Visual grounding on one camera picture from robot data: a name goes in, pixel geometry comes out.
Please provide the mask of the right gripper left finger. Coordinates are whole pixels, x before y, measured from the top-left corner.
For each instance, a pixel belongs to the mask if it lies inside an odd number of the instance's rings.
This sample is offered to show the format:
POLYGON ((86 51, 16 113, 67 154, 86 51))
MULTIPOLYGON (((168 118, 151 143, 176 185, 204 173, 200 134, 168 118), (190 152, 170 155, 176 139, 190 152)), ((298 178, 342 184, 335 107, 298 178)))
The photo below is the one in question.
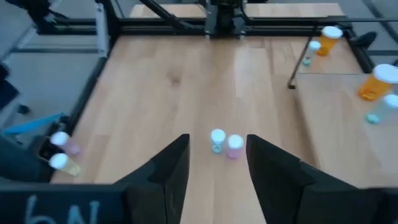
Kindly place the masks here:
POLYGON ((190 167, 183 134, 113 184, 1 184, 1 223, 179 223, 190 167))

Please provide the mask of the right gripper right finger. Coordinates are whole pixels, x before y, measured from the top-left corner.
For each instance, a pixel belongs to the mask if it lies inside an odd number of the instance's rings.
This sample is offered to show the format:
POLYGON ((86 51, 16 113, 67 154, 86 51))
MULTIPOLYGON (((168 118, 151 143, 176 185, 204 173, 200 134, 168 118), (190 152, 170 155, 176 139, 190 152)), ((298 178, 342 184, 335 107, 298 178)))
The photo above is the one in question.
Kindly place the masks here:
POLYGON ((396 188, 357 188, 255 134, 246 156, 267 223, 397 223, 396 188))

